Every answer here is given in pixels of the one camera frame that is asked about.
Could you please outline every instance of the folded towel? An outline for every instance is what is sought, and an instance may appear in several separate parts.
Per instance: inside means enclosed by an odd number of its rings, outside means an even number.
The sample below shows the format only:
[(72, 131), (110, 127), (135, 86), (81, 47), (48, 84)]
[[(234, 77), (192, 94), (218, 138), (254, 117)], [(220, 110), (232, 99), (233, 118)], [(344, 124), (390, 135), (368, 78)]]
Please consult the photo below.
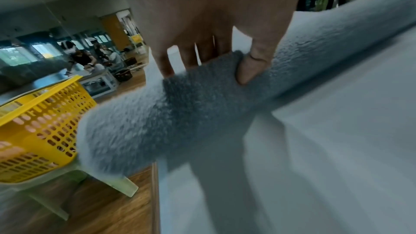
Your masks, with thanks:
[(271, 69), (247, 86), (234, 79), (243, 54), (232, 52), (90, 110), (78, 127), (80, 161), (107, 174), (137, 172), (415, 22), (416, 0), (357, 0), (322, 12), (291, 26)]

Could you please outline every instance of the floor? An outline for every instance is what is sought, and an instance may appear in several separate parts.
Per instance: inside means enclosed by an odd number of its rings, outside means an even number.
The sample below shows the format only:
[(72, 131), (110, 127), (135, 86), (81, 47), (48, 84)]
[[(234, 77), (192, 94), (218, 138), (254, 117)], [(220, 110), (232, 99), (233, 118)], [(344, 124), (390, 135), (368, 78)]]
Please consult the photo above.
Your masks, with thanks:
[[(133, 78), (120, 85), (117, 92), (101, 97), (101, 103), (126, 91), (143, 87), (146, 78), (143, 70), (133, 73)], [(71, 214), (63, 221), (37, 202), (22, 194), (5, 191), (0, 187), (1, 234), (153, 234), (157, 231), (154, 216), (158, 203), (154, 171), (148, 167), (130, 177), (139, 186), (138, 192), (128, 198), (113, 188), (87, 178), (81, 184), (64, 176), (41, 186), (39, 191), (62, 204)]]

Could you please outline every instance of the gray towel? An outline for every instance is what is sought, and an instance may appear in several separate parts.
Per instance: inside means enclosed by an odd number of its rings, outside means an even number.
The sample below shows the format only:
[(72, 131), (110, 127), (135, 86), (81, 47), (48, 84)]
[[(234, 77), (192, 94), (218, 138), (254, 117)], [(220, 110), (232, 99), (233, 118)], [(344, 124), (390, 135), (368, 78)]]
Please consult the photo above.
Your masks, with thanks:
[(247, 86), (234, 79), (243, 54), (233, 52), (92, 109), (78, 127), (80, 161), (130, 175), (415, 22), (416, 0), (357, 0), (322, 12), (290, 27), (271, 69)]

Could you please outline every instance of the laundry basket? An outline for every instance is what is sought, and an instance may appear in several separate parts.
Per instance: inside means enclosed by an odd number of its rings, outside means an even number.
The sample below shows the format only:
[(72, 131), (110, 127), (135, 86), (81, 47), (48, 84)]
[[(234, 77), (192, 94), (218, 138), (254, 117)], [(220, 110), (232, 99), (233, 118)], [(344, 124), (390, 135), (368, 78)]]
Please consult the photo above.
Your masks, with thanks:
[(0, 106), (0, 183), (19, 183), (76, 157), (81, 116), (96, 105), (74, 76)]

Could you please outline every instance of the hand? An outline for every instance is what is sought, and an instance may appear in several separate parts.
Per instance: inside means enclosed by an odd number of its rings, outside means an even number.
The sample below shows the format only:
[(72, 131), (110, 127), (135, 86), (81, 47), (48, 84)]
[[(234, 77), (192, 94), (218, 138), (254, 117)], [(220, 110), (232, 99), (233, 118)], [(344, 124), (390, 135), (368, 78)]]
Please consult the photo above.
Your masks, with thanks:
[(298, 0), (130, 0), (140, 33), (166, 78), (174, 74), (167, 49), (179, 47), (186, 69), (231, 51), (233, 26), (253, 38), (236, 79), (246, 84), (266, 70)]

